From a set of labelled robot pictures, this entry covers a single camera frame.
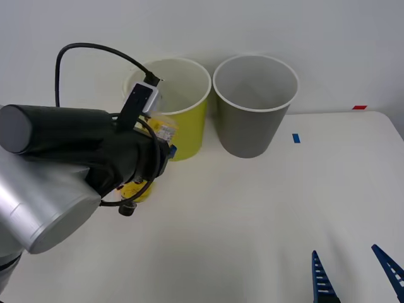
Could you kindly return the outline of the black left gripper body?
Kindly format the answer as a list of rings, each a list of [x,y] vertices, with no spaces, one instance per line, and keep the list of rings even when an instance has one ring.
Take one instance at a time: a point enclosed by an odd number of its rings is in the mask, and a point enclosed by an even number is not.
[[[151,129],[146,126],[145,130],[114,133],[91,152],[86,182],[101,197],[130,182],[144,181],[134,195],[137,198],[164,172],[170,159],[170,145],[154,132],[149,133]]]

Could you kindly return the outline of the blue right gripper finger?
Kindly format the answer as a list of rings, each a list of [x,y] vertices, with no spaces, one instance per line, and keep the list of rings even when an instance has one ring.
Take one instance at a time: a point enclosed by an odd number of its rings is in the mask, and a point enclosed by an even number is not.
[[[316,251],[312,252],[313,303],[340,303]]]
[[[378,245],[374,244],[372,250],[376,255],[378,261],[380,262],[383,270],[388,277],[390,284],[392,285],[397,298],[404,298],[403,293],[403,269],[390,257],[388,256]]]

